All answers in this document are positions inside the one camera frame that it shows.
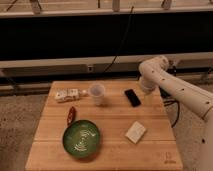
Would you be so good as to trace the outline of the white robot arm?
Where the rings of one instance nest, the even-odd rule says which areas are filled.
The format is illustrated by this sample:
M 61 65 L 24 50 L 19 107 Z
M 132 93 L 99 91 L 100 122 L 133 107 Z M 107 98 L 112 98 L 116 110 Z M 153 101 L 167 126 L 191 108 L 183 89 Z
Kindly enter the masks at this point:
M 213 171 L 213 93 L 169 74 L 168 67 L 163 55 L 143 61 L 140 88 L 149 94 L 159 86 L 205 121 L 196 171 Z

